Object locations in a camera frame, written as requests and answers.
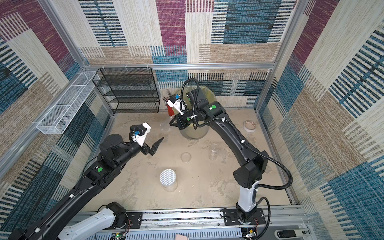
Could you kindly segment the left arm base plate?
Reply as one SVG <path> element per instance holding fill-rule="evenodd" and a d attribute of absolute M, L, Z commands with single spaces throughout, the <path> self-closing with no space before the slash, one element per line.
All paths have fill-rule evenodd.
<path fill-rule="evenodd" d="M 105 230 L 128 230 L 139 229 L 141 227 L 143 212 L 127 212 L 116 216 L 112 226 Z"/>

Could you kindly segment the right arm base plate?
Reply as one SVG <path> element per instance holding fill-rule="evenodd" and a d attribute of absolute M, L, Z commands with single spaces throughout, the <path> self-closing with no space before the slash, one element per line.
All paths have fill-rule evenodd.
<path fill-rule="evenodd" d="M 261 208 L 254 208 L 247 213 L 242 209 L 223 208 L 219 211 L 219 214 L 224 219 L 226 226 L 265 225 L 267 223 L 266 215 Z"/>

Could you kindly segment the clear large jar lid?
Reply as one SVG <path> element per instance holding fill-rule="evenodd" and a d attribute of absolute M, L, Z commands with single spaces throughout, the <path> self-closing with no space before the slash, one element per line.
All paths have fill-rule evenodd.
<path fill-rule="evenodd" d="M 181 154 L 181 161 L 183 163 L 188 163 L 188 162 L 191 161 L 191 159 L 192 159 L 192 156 L 191 156 L 190 153 L 184 152 L 184 153 Z"/>

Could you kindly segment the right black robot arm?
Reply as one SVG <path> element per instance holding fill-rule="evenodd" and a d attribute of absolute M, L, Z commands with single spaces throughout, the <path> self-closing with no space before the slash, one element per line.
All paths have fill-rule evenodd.
<path fill-rule="evenodd" d="M 226 109 L 217 101 L 209 102 L 202 92 L 197 79 L 186 80 L 177 95 L 171 95 L 167 105 L 177 110 L 170 126 L 184 130 L 189 126 L 194 129 L 209 126 L 228 145 L 240 167 L 233 175 L 240 185 L 239 200 L 236 205 L 237 216 L 241 224 L 248 224 L 257 212 L 259 201 L 256 194 L 259 188 L 285 190 L 293 183 L 293 176 L 282 163 L 255 148 L 238 130 L 230 119 Z M 271 162 L 281 168 L 288 180 L 284 185 L 272 186 L 260 181 Z"/>

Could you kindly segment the clear plastic jar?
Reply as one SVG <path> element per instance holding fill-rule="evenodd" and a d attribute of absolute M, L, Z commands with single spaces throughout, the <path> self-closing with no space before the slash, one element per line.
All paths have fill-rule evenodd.
<path fill-rule="evenodd" d="M 161 127 L 161 131 L 163 133 L 169 133 L 172 130 L 171 126 L 169 125 L 169 122 L 167 122 L 167 121 L 161 123 L 160 127 Z"/>

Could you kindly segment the jar with patterned white lid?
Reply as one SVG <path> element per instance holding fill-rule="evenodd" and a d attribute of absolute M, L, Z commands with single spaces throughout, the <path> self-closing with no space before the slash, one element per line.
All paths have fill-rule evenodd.
<path fill-rule="evenodd" d="M 177 175 L 172 169 L 163 170 L 159 179 L 163 188 L 168 192 L 173 192 L 178 187 Z"/>

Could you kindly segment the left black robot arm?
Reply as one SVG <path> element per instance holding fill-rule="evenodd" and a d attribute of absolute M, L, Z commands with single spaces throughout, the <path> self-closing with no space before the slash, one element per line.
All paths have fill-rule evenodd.
<path fill-rule="evenodd" d="M 26 229 L 15 229 L 10 240 L 84 240 L 110 227 L 122 229 L 128 225 L 126 210 L 113 202 L 87 219 L 69 226 L 74 216 L 121 173 L 126 163 L 138 153 L 154 155 L 163 138 L 152 147 L 145 143 L 146 134 L 136 131 L 125 142 L 112 134 L 100 145 L 97 160 L 85 171 L 76 186 L 47 214 Z"/>

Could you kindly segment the small jar with rice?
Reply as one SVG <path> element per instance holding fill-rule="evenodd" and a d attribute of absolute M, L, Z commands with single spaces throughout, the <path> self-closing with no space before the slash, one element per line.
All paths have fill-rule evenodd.
<path fill-rule="evenodd" d="M 218 151 L 219 151 L 219 146 L 217 144 L 213 143 L 210 145 L 209 159 L 211 161 L 214 161 L 217 159 Z"/>

